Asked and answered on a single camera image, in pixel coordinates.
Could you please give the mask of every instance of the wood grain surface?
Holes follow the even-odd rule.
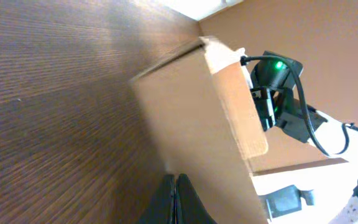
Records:
[[[127,81],[199,34],[148,1],[0,1],[0,223],[134,223],[165,171]]]

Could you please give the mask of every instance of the cardboard box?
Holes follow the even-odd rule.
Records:
[[[247,160],[267,142],[238,54],[200,38],[131,84],[167,172],[187,174],[218,223],[266,223]]]

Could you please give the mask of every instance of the wall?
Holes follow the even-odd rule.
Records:
[[[358,1],[247,0],[200,26],[247,55],[271,50],[299,60],[308,104],[358,125]],[[255,171],[325,159],[277,128],[266,135],[269,152],[251,160]]]
[[[0,1],[0,223],[134,223],[165,171],[127,81],[199,32],[146,1]]]

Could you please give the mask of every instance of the green light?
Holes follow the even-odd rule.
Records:
[[[277,62],[276,63],[276,68],[277,69],[282,69],[284,67],[284,63],[283,62]]]

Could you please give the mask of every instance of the beige wall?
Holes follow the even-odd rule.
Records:
[[[246,0],[201,28],[248,55],[271,50],[299,60],[308,104],[358,125],[358,1]],[[277,128],[266,135],[269,152],[251,161],[255,171],[324,159]]]

